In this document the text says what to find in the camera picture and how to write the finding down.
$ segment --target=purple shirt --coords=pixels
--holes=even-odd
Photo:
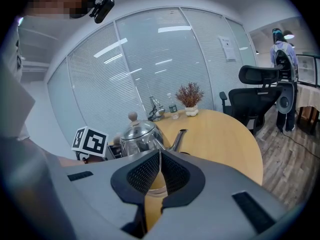
[[[282,49],[284,44],[287,44],[287,49],[286,49],[286,53],[290,56],[293,64],[295,66],[298,65],[298,60],[297,60],[297,56],[296,56],[296,53],[295,53],[295,50],[293,49],[293,47],[291,46],[290,43],[286,43],[286,42],[282,42],[282,41],[276,41],[275,42],[275,45],[279,48],[279,49]],[[272,45],[271,46],[271,49],[270,49],[270,59],[271,59],[271,62],[273,64],[275,64],[275,47]]]

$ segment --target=black mesh chair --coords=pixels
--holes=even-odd
[[[226,106],[227,96],[219,93],[223,113],[240,121],[255,135],[265,123],[265,113],[276,103],[282,93],[282,86],[271,87],[279,78],[282,66],[274,68],[244,65],[239,71],[239,79],[248,85],[262,85],[262,88],[232,89],[229,92],[231,106]]]

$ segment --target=chair headrest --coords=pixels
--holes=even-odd
[[[276,67],[244,65],[239,71],[239,79],[248,85],[269,85],[278,81],[279,71],[282,69],[282,65]]]

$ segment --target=table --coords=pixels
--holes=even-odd
[[[296,107],[300,108],[299,115],[297,118],[297,125],[308,134],[313,134],[317,125],[320,111],[320,89],[311,87],[304,84],[298,84],[298,94],[296,98]],[[304,108],[311,107],[308,111],[308,119],[306,125],[301,123],[301,117],[303,115]]]
[[[179,110],[179,118],[172,119],[170,113],[155,122],[170,147],[180,129],[188,129],[179,152],[218,162],[233,167],[262,185],[263,162],[259,146],[250,131],[238,120],[221,112],[200,109],[195,117],[186,116]],[[145,216],[148,230],[161,216],[163,197],[145,196]]]

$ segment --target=wooden floor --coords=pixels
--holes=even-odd
[[[256,134],[263,160],[263,187],[278,197],[288,209],[306,200],[320,168],[320,123],[316,137],[305,134],[297,126],[283,133],[306,146],[313,154],[284,136],[276,127],[277,109],[265,115],[265,125]]]

